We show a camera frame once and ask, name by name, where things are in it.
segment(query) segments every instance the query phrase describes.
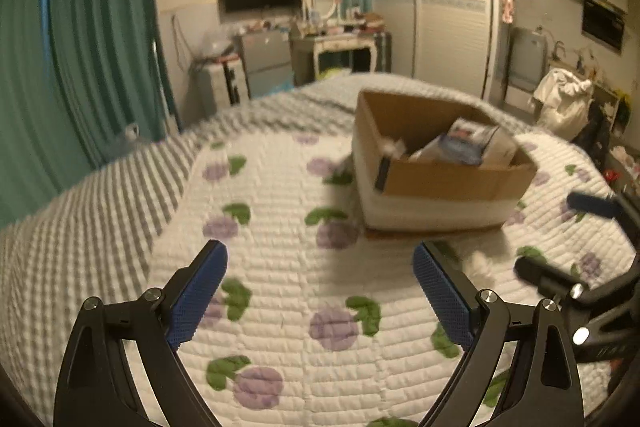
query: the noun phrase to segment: white garment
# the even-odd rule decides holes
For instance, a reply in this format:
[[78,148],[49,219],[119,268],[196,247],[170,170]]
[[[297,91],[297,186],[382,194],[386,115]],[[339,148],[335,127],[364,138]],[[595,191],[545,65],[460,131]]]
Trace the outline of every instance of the white garment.
[[589,121],[591,82],[570,71],[549,71],[533,98],[543,103],[538,125],[567,141],[578,136]]

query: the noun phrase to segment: bed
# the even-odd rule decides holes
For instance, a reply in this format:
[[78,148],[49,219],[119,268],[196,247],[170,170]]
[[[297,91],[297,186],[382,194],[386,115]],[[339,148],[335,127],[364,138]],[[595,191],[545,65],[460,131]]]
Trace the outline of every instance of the bed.
[[[177,267],[193,258],[207,235],[227,238],[231,259],[233,252],[238,252],[238,263],[230,263],[226,289],[242,293],[250,286],[252,295],[249,311],[232,312],[226,309],[229,306],[225,308],[224,294],[216,294],[218,309],[212,307],[194,341],[180,350],[198,389],[224,425],[242,421],[256,425],[364,427],[373,423],[376,427],[404,427],[419,422],[460,354],[447,343],[424,296],[416,291],[409,265],[389,256],[389,252],[402,256],[407,249],[409,256],[411,245],[368,245],[345,229],[338,230],[336,239],[332,231],[322,229],[326,223],[321,213],[309,217],[314,209],[326,208],[327,198],[336,193],[328,193],[326,186],[318,183],[326,163],[314,164],[313,160],[328,156],[334,162],[348,160],[356,97],[364,87],[479,105],[545,165],[545,174],[534,184],[543,197],[523,198],[527,208],[516,209],[507,227],[510,231],[506,235],[522,237],[523,243],[515,245],[515,250],[504,249],[506,257],[496,265],[497,279],[504,282],[508,278],[500,289],[506,298],[536,301],[534,289],[523,287],[509,275],[513,255],[524,247],[529,248],[528,255],[544,253],[565,269],[577,265],[595,284],[628,269],[635,251],[616,223],[593,223],[558,204],[569,187],[600,195],[609,191],[576,148],[471,96],[400,76],[356,74],[316,83],[227,111],[180,137],[123,158],[95,172],[34,216],[2,230],[0,301],[5,305],[0,309],[0,364],[45,425],[52,422],[60,363],[84,299],[97,295],[107,303],[129,300],[149,285],[162,285]],[[248,150],[259,152],[252,152],[258,155],[248,161],[243,153]],[[274,162],[278,154],[273,150],[286,150],[284,156],[295,158],[286,172],[295,179],[300,177],[304,198],[294,195],[287,199],[290,190],[277,181],[282,171]],[[252,164],[261,168],[249,175]],[[234,174],[242,169],[241,176]],[[271,183],[262,183],[261,176]],[[344,201],[338,206],[346,205],[348,213],[355,216],[358,208],[353,191],[338,188],[347,191],[341,192]],[[249,216],[258,216],[260,210],[255,205],[264,198],[284,214],[277,222],[260,223],[255,218],[250,223],[246,207],[250,208]],[[292,209],[298,216],[301,210],[297,207],[308,212],[300,219],[285,216],[285,211]],[[282,232],[277,241],[270,239],[273,230]],[[289,258],[286,253],[293,255],[297,242],[303,248],[296,265],[292,264],[295,256]],[[484,247],[491,250],[500,242],[504,243],[504,238],[494,235]],[[478,238],[461,237],[450,244],[464,256],[477,248]],[[571,252],[565,248],[569,244]],[[327,257],[327,251],[344,253],[353,248],[352,257]],[[241,262],[254,259],[263,261],[253,267]],[[329,266],[327,259],[344,262]],[[378,263],[377,270],[382,271],[373,270],[355,286],[343,281],[345,286],[339,289],[326,278],[331,270],[344,277],[362,263]],[[372,282],[395,265],[402,265],[402,270],[386,284]],[[294,274],[298,274],[297,280],[292,279]],[[306,274],[304,280],[300,274]],[[242,283],[233,289],[235,282],[247,279],[252,283],[244,284],[244,290]],[[380,288],[383,295],[372,298]],[[306,293],[301,299],[302,294],[296,292]],[[335,314],[344,316],[345,309],[371,306],[369,301],[353,299],[360,297],[380,300],[382,320],[377,324],[375,320],[367,324],[360,321],[356,326],[345,320],[351,333],[342,332],[338,340],[328,339],[323,325],[334,323]],[[397,309],[395,301],[400,303]],[[284,311],[275,312],[277,306]],[[266,333],[260,333],[263,324],[268,325]],[[250,363],[236,359],[241,366],[238,371],[243,371],[240,380],[249,381],[253,375],[254,380],[269,380],[279,390],[268,393],[271,397],[260,403],[255,402],[255,393],[252,400],[216,376],[216,360],[249,351],[252,355],[248,358],[254,359]],[[150,417],[162,423],[136,354],[132,351],[130,355]],[[512,352],[507,349],[503,355],[499,371],[506,368]],[[607,364],[581,369],[586,412],[606,398],[608,377]],[[346,383],[337,385],[336,381]],[[478,421],[488,418],[491,405],[489,399],[482,406]]]

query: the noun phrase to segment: green leaf print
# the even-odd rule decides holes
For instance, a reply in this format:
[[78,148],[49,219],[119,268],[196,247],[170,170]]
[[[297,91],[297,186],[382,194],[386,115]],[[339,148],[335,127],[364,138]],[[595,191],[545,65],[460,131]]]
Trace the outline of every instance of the green leaf print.
[[546,263],[546,257],[543,255],[542,250],[536,247],[521,247],[518,248],[516,255],[519,257],[532,257],[538,259],[542,263]]
[[367,423],[366,427],[418,427],[418,422],[392,416],[373,420],[373,422]]
[[380,331],[380,305],[368,297],[354,296],[346,300],[347,308],[357,311],[353,320],[362,323],[362,334],[373,337]]
[[334,174],[322,180],[322,183],[325,185],[345,186],[345,185],[351,185],[352,182],[353,182],[353,174],[351,174],[349,171],[334,172]]
[[327,206],[319,206],[305,217],[305,225],[314,227],[320,224],[320,221],[328,221],[329,219],[348,219],[349,216],[337,208],[329,208]]
[[449,243],[447,243],[447,241],[433,241],[433,244],[438,250],[440,250],[440,253],[443,254],[444,257],[446,257],[447,261],[451,263],[451,266],[454,266],[456,268],[462,267],[458,254],[453,249],[453,247]]
[[222,213],[235,217],[241,225],[248,225],[251,220],[251,209],[246,203],[231,203],[222,208]]
[[500,375],[496,375],[494,379],[489,384],[489,389],[486,390],[486,394],[484,395],[484,399],[482,403],[484,403],[487,407],[491,407],[492,409],[498,405],[498,399],[500,398],[500,393],[504,388],[504,384],[507,382],[507,378],[509,376],[509,370],[506,370]]
[[460,346],[457,346],[447,336],[442,324],[438,323],[436,330],[431,335],[431,344],[443,357],[455,359],[460,355]]
[[244,156],[229,156],[229,175],[237,176],[246,164]]
[[233,380],[236,377],[236,372],[250,363],[251,360],[244,355],[211,360],[207,365],[207,383],[216,391],[224,391],[226,379]]
[[227,306],[226,318],[232,322],[238,322],[249,307],[252,295],[251,290],[238,279],[233,278],[225,279],[220,287],[222,291],[228,294],[224,299]]

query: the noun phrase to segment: blue gripper pad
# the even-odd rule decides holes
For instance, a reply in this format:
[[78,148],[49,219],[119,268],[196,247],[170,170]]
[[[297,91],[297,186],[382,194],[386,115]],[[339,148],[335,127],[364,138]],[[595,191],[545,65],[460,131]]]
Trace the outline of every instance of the blue gripper pad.
[[225,245],[218,243],[207,253],[200,269],[194,273],[174,304],[166,334],[166,341],[174,351],[180,344],[193,338],[213,294],[225,276],[226,258]]
[[451,342],[468,351],[474,342],[469,309],[423,245],[414,251],[414,275]]

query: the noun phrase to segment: open cardboard box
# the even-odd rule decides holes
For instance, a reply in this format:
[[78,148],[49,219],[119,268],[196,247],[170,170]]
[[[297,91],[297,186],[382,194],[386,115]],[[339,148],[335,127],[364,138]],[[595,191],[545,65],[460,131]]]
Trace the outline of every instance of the open cardboard box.
[[412,152],[446,133],[458,118],[498,125],[460,102],[363,90],[353,131],[353,162],[370,229],[450,233],[498,228],[529,188],[537,165],[518,147],[506,168],[420,163],[385,155],[385,139]]

